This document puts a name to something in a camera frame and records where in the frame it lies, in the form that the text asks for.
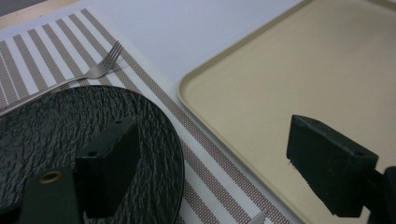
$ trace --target fork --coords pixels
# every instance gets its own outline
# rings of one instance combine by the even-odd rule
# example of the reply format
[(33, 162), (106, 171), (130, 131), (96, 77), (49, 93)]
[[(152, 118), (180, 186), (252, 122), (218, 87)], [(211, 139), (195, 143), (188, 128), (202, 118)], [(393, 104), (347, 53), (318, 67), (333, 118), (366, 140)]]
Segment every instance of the fork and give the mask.
[(62, 87), (63, 85), (65, 85), (67, 83), (77, 81), (80, 79), (84, 79), (84, 78), (96, 79), (96, 78), (102, 77), (109, 70), (111, 70), (113, 68), (114, 64), (116, 63), (116, 60), (119, 58), (119, 56), (122, 52), (122, 49), (123, 49), (122, 45), (120, 44), (119, 41), (117, 41), (114, 44), (113, 48), (111, 48), (111, 50), (105, 56), (105, 58), (101, 62), (99, 62), (99, 64), (97, 64), (96, 66), (94, 66), (90, 70), (88, 70), (88, 72), (86, 74), (84, 74), (80, 77), (69, 78), (69, 79), (62, 81), (56, 85), (53, 85), (43, 91), (39, 91), (39, 92), (37, 92), (33, 95), (30, 95), (24, 99), (21, 99), (15, 103), (7, 105), (6, 107), (4, 107), (2, 109), (2, 111), (0, 111), (0, 118), (2, 118), (6, 114), (18, 109), (19, 107), (21, 107), (23, 105), (33, 102), (34, 100), (40, 98), (41, 96), (43, 96), (46, 93)]

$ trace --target brass screw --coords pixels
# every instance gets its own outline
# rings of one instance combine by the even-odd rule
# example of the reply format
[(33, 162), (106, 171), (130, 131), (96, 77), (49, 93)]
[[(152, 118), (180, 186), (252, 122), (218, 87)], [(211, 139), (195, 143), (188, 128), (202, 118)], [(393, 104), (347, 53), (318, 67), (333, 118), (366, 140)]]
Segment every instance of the brass screw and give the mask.
[(40, 184), (50, 184), (59, 180), (62, 177), (62, 172), (60, 171), (51, 171), (40, 177)]

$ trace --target striped placemat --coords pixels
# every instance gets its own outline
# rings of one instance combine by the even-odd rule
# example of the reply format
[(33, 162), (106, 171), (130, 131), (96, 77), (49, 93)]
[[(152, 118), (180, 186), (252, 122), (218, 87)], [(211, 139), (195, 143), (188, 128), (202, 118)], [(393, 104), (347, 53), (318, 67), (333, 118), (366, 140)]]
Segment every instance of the striped placemat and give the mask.
[(112, 72), (65, 88), (123, 87), (148, 97), (172, 120), (183, 146), (186, 166), (185, 191), (177, 222), (249, 223), (265, 209), (268, 210), (265, 223), (297, 222), (184, 110), (178, 102), (175, 85), (121, 36), (102, 15), (83, 9), (0, 41), (0, 107), (70, 77), (81, 76), (100, 62), (119, 39), (125, 50)]

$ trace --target table surface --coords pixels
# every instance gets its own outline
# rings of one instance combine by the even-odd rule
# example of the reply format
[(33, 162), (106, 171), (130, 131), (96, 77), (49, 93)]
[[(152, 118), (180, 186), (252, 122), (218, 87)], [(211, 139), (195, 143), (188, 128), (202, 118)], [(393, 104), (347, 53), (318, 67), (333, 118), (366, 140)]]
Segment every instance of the table surface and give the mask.
[(23, 0), (3, 0), (2, 7), (0, 8), (0, 17), (7, 15), (12, 12), (19, 11), (26, 7), (31, 7), (33, 5), (37, 5), (39, 3), (44, 2), (45, 0), (30, 0), (30, 1), (23, 1)]
[[(274, 4), (272, 1), (208, 1), (191, 0), (174, 1), (172, 3), (160, 0), (154, 1), (130, 1), (120, 0), (117, 2), (106, 0), (52, 0), (28, 8), (31, 14), (24, 17), (25, 13), (15, 12), (0, 18), (0, 41), (12, 38), (15, 35), (43, 26), (49, 22), (57, 21), (71, 14), (88, 8), (95, 12), (95, 15), (103, 15), (101, 23), (107, 28), (110, 27), (114, 33), (122, 35), (121, 43), (128, 43), (129, 49), (135, 51), (136, 60), (146, 69), (148, 73), (158, 75), (155, 78), (163, 83), (162, 88), (172, 99), (177, 98), (177, 83), (180, 79), (208, 61), (219, 52), (227, 49), (233, 43), (253, 32), (263, 24), (271, 21), (282, 12), (300, 3), (299, 0), (279, 0)], [(29, 94), (36, 89), (29, 89)], [(199, 122), (194, 119), (194, 125), (203, 129)], [(213, 141), (218, 145), (216, 139), (207, 134), (208, 141)], [(223, 146), (219, 146), (221, 153), (227, 160), (230, 160), (244, 175), (260, 194), (265, 195), (271, 204), (281, 214), (287, 218), (287, 222), (299, 223), (299, 219), (286, 208), (254, 175), (252, 175), (244, 165), (240, 164), (231, 153)], [(195, 151), (195, 155), (204, 161), (206, 152)], [(221, 185), (234, 184), (238, 182), (229, 174), (225, 166), (217, 168), (218, 162), (211, 164), (211, 160), (204, 161), (204, 166), (208, 168), (206, 176), (214, 176)], [(227, 216), (233, 216), (232, 209), (224, 209), (216, 200), (199, 201), (192, 200), (191, 195), (197, 199), (208, 192), (204, 179), (196, 177), (197, 169), (194, 164), (186, 167), (186, 197), (182, 203), (180, 211), (180, 223), (200, 223), (205, 219), (200, 214), (208, 207), (215, 214), (217, 222), (225, 223)], [(249, 217), (255, 217), (262, 210), (262, 206), (244, 203), (245, 193), (240, 188), (228, 187), (228, 194), (240, 194), (241, 206)], [(277, 223), (276, 219), (266, 219), (265, 223)]]

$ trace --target black plate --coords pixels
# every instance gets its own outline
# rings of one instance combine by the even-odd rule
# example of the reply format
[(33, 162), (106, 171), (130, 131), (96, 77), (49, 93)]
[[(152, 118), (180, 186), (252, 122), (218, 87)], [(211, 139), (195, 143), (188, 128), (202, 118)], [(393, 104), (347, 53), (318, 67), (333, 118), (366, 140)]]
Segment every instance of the black plate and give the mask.
[(116, 215), (86, 223), (172, 223), (184, 183), (182, 148), (172, 123), (144, 96), (90, 86), (59, 91), (0, 120), (0, 209), (21, 199), (27, 179), (57, 166), (74, 167), (78, 150), (108, 124), (139, 116), (142, 160)]

